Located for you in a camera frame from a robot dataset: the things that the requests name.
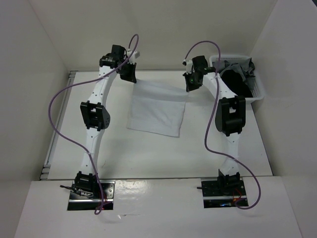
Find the white skirt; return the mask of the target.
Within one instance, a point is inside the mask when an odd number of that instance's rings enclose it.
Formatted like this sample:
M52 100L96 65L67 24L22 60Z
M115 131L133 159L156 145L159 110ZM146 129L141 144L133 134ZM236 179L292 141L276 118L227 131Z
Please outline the white skirt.
M188 93L184 89L137 80L126 127L178 138L187 98Z

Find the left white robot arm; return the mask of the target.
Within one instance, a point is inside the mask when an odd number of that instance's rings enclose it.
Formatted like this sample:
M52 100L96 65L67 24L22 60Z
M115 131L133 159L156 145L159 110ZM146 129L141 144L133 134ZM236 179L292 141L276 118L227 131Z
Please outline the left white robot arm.
M110 87L120 75L122 80L136 83L136 58L140 53L119 45L113 45L111 52L102 56L99 62L99 80L87 101L82 102L80 111L86 127L85 155L77 173L73 189L87 198L100 197L102 192L97 181L97 160L101 140L110 124L106 100Z

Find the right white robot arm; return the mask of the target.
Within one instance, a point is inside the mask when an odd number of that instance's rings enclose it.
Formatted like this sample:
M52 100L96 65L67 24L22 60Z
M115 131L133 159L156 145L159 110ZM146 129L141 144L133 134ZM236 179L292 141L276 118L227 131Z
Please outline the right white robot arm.
M246 124L246 101L243 96L234 93L221 79L216 68L209 67L204 56L184 60L186 72L183 74L186 91L190 92L205 86L215 97L216 109L215 127L227 141L224 152L225 161L218 169L217 190L228 195L240 182L240 172L236 159L238 157L238 142L243 127Z

